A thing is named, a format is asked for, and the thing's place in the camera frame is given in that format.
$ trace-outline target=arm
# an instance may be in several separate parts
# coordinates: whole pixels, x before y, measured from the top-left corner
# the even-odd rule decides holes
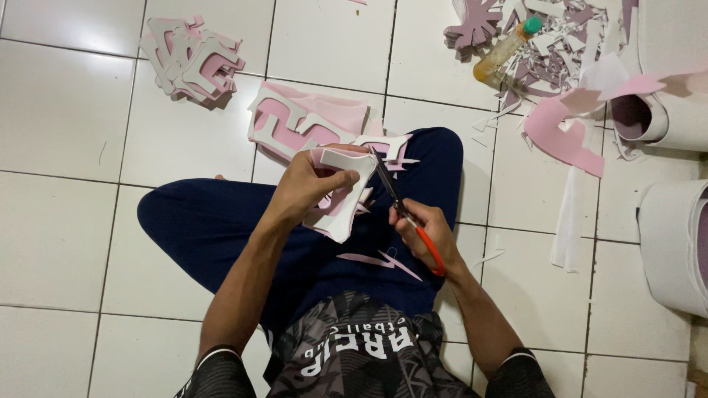
[[[352,145],[332,145],[367,152]],[[354,185],[356,171],[320,178],[309,151],[299,152],[285,170],[261,220],[214,296],[202,323],[201,358],[210,348],[228,344],[243,353],[261,318],[275,266],[290,231],[327,193]]]
[[[462,313],[469,350],[474,362],[484,375],[490,378],[514,348],[523,346],[521,340],[467,269],[442,210],[411,199],[404,199],[404,205],[435,242],[442,256],[447,269],[447,281],[452,287]],[[414,256],[428,267],[436,267],[435,260],[415,229],[405,219],[401,219],[393,208],[389,211],[389,224],[395,225],[396,231],[401,234],[404,243],[411,248]]]

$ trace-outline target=scissor handle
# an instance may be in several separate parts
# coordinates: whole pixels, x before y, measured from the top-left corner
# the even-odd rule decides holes
[[[438,252],[438,248],[435,247],[435,244],[433,243],[433,240],[426,234],[426,232],[423,230],[423,227],[416,227],[416,232],[418,233],[418,236],[421,237],[423,240],[423,243],[426,244],[426,247],[428,248],[430,254],[433,255],[433,259],[435,260],[435,264],[438,266],[436,269],[430,269],[430,271],[437,276],[445,276],[445,264],[443,264],[443,258],[440,257],[440,252]]]

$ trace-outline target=foam roll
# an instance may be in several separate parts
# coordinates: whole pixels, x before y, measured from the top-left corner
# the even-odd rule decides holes
[[[639,0],[632,9],[629,42],[620,59],[630,76],[658,74],[667,87],[610,101],[617,133],[627,141],[708,152],[708,93],[690,84],[685,70],[708,67],[705,0]]]
[[[641,259],[654,299],[708,317],[708,180],[658,183],[639,209]]]

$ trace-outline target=white tile floor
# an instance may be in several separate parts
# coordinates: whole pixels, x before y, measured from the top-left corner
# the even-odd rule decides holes
[[[698,155],[617,160],[600,118],[592,148],[607,159],[605,177],[586,176],[583,265],[566,274],[548,255],[568,166],[530,152],[517,115],[471,128],[498,109],[498,89],[443,45],[457,22],[449,0],[369,3],[0,0],[4,396],[153,398],[181,387],[211,294],[149,240],[135,207],[180,178],[277,183],[284,166],[246,140],[245,108],[263,79],[365,99],[392,133],[440,125],[460,135],[457,242],[470,262],[506,250],[473,273],[558,397],[683,396],[688,322],[651,299],[634,214],[652,183],[697,178]],[[138,58],[145,18],[197,13],[244,39],[238,91],[211,111],[165,97]],[[484,392],[447,288],[435,308],[443,360]],[[268,356],[257,331],[244,359],[259,397]]]

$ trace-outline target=man's left hand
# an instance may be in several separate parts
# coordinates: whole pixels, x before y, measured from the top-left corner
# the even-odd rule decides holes
[[[325,147],[369,153],[367,148],[357,145],[330,144]],[[293,228],[325,195],[339,188],[351,187],[359,181],[359,173],[355,170],[342,170],[334,174],[330,171],[330,176],[325,176],[324,172],[314,169],[310,151],[298,152],[282,175],[261,220],[285,223]]]

